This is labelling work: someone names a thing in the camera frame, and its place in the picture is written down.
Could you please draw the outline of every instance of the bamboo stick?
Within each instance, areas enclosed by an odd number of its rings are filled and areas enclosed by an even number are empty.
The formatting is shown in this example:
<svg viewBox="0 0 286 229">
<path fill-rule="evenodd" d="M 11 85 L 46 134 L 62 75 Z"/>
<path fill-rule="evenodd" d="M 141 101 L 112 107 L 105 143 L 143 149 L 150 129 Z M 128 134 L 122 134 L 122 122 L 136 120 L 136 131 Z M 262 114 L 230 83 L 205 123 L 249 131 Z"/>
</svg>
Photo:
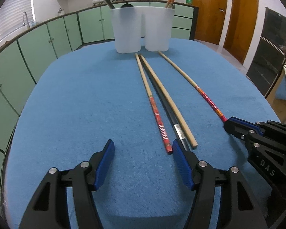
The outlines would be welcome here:
<svg viewBox="0 0 286 229">
<path fill-rule="evenodd" d="M 165 56 L 162 52 L 158 51 L 158 53 L 168 62 L 170 63 L 176 71 L 178 71 L 183 77 L 199 92 L 200 95 L 207 101 L 207 103 L 211 106 L 211 108 L 215 111 L 215 113 L 219 116 L 222 122 L 225 122 L 227 119 L 223 115 L 223 113 L 219 110 L 219 108 L 215 105 L 215 103 L 206 95 L 206 93 L 195 83 L 183 70 L 181 70 L 173 61 L 171 61 L 167 56 Z"/>
<path fill-rule="evenodd" d="M 138 67 L 139 67 L 139 70 L 140 70 L 140 73 L 141 73 L 141 77 L 142 77 L 142 80 L 143 80 L 143 83 L 144 83 L 144 86 L 145 86 L 148 98 L 149 98 L 149 101 L 150 101 L 150 105 L 152 106 L 153 113 L 154 113 L 157 125 L 159 127 L 159 130 L 160 130 L 160 134 L 161 134 L 161 137 L 162 137 L 162 140 L 163 140 L 163 144 L 164 144 L 165 150 L 166 150 L 167 153 L 172 153 L 173 152 L 173 148 L 172 148 L 172 146 L 170 144 L 170 140 L 168 139 L 168 136 L 167 136 L 165 127 L 163 125 L 163 122 L 162 122 L 159 110 L 157 108 L 156 102 L 154 100 L 152 91 L 151 91 L 151 89 L 149 87 L 148 81 L 147 81 L 146 76 L 144 74 L 144 70 L 143 70 L 141 61 L 140 61 L 139 56 L 138 56 L 137 53 L 135 54 L 135 56 L 136 56 L 136 59 L 137 59 Z"/>
<path fill-rule="evenodd" d="M 158 86 L 160 87 L 162 93 L 164 94 L 165 98 L 167 99 L 168 103 L 170 104 L 170 106 L 172 107 L 174 114 L 177 117 L 177 120 L 179 121 L 179 124 L 181 125 L 187 140 L 190 142 L 190 145 L 194 148 L 196 147 L 197 141 L 194 138 L 190 128 L 188 127 L 188 125 L 186 124 L 183 116 L 181 115 L 180 111 L 178 110 L 176 104 L 174 103 L 174 101 L 172 100 L 172 98 L 170 97 L 169 93 L 167 92 L 167 90 L 165 89 L 165 87 L 163 86 L 163 84 L 161 83 L 161 81 L 159 80 L 159 78 L 157 77 L 156 73 L 153 71 L 153 69 L 150 67 L 150 65 L 148 64 L 148 62 L 146 61 L 146 59 L 140 55 L 142 57 L 143 63 L 145 64 L 145 66 L 147 67 L 147 69 L 150 71 L 151 75 L 153 76 L 153 78 L 156 80 L 156 83 L 158 84 Z"/>
</svg>

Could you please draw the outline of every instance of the blue table cover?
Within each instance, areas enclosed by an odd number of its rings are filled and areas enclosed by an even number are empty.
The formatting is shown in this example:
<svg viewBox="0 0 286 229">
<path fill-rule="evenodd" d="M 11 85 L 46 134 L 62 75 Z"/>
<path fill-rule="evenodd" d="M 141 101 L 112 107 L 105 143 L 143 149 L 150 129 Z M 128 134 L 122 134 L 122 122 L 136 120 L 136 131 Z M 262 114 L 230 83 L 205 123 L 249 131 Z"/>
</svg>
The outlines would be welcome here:
<svg viewBox="0 0 286 229">
<path fill-rule="evenodd" d="M 228 135 L 201 95 L 156 52 L 140 51 L 185 118 L 200 160 L 213 167 L 237 166 L 266 214 L 271 188 L 247 163 L 247 151 Z M 247 121 L 279 121 L 257 88 L 227 60 L 205 45 L 171 39 L 165 54 L 214 101 L 224 115 Z M 175 135 L 154 92 L 171 143 Z M 194 192 L 183 184 L 167 155 L 134 54 L 119 54 L 114 42 L 95 44 L 54 61 L 20 116 L 5 175 L 6 216 L 18 228 L 40 181 L 51 167 L 74 168 L 101 151 L 108 139 L 115 156 L 104 185 L 93 193 L 105 229 L 183 228 Z M 210 228 L 215 228 L 220 188 Z M 77 228 L 68 188 L 72 228 Z"/>
</svg>

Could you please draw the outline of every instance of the red and gold stick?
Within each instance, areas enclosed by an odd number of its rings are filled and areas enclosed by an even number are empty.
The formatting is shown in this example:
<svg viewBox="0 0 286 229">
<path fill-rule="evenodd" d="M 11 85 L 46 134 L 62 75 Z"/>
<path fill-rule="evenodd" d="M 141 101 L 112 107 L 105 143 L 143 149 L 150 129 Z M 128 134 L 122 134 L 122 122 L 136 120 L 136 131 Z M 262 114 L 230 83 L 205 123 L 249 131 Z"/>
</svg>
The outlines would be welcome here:
<svg viewBox="0 0 286 229">
<path fill-rule="evenodd" d="M 168 62 L 170 63 L 181 75 L 184 76 L 186 80 L 199 92 L 200 95 L 207 101 L 207 103 L 211 106 L 211 108 L 215 111 L 215 113 L 219 116 L 222 122 L 225 122 L 227 119 L 223 115 L 223 113 L 218 109 L 214 102 L 206 95 L 206 93 L 183 71 L 181 70 L 173 61 L 171 61 L 167 56 L 165 56 L 162 52 L 158 51 L 158 53 Z"/>
<path fill-rule="evenodd" d="M 156 102 L 154 100 L 152 91 L 151 91 L 151 89 L 149 87 L 148 81 L 147 81 L 146 76 L 144 74 L 141 61 L 139 59 L 138 54 L 136 53 L 135 55 L 136 55 L 136 59 L 137 59 L 138 66 L 139 66 L 139 70 L 140 70 L 140 73 L 141 73 L 141 77 L 142 77 L 142 80 L 143 80 L 143 83 L 144 83 L 144 86 L 145 86 L 145 89 L 146 89 L 146 92 L 147 92 L 147 95 L 148 95 L 148 98 L 149 98 L 149 101 L 150 101 L 150 105 L 152 106 L 153 113 L 155 115 L 155 119 L 156 119 L 156 122 L 157 122 L 159 130 L 160 130 L 160 134 L 161 134 L 161 137 L 162 137 L 162 140 L 163 140 L 163 144 L 164 144 L 165 150 L 166 150 L 167 153 L 172 153 L 173 152 L 173 148 L 172 148 L 172 146 L 170 144 L 170 140 L 168 139 L 168 136 L 167 136 L 165 127 L 163 125 L 161 116 L 159 114 Z"/>
</svg>

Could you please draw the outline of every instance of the white plastic container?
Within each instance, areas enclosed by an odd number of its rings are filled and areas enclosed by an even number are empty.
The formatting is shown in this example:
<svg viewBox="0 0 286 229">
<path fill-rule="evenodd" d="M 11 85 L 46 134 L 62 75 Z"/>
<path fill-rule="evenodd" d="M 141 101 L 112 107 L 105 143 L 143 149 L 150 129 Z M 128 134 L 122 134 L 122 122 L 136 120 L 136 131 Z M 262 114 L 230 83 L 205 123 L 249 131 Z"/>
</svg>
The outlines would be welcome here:
<svg viewBox="0 0 286 229">
<path fill-rule="evenodd" d="M 165 52 L 169 48 L 175 10 L 164 7 L 144 7 L 145 48 Z"/>
<path fill-rule="evenodd" d="M 141 50 L 142 7 L 111 9 L 111 21 L 118 53 Z"/>
</svg>

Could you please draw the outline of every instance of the blue gripper pad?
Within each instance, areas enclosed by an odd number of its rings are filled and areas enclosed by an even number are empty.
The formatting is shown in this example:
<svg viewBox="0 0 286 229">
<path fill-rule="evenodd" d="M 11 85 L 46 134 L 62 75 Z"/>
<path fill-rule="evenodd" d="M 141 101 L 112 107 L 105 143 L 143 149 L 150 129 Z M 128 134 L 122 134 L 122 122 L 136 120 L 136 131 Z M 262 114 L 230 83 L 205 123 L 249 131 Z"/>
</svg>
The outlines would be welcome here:
<svg viewBox="0 0 286 229">
<path fill-rule="evenodd" d="M 110 140 L 107 149 L 105 150 L 105 153 L 101 159 L 101 161 L 98 164 L 98 167 L 95 172 L 95 182 L 94 182 L 94 188 L 95 191 L 99 189 L 100 186 L 104 184 L 110 163 L 114 156 L 114 142 Z"/>
<path fill-rule="evenodd" d="M 173 157 L 181 175 L 183 184 L 190 190 L 193 190 L 194 182 L 192 179 L 192 169 L 188 164 L 188 161 L 186 160 L 177 140 L 174 140 L 173 142 Z"/>
</svg>

